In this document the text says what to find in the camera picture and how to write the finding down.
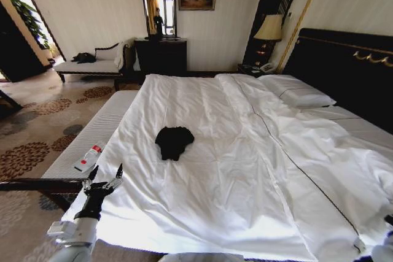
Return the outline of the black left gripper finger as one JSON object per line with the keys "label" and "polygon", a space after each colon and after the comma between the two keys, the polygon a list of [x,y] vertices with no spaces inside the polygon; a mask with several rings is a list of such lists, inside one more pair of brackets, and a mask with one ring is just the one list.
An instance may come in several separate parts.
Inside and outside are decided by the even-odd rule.
{"label": "black left gripper finger", "polygon": [[94,183],[94,179],[98,172],[99,166],[96,165],[95,168],[89,173],[88,177],[84,180],[84,191],[90,191],[98,187],[98,183]]}
{"label": "black left gripper finger", "polygon": [[115,177],[103,186],[105,190],[115,190],[122,183],[123,165],[120,164]]}

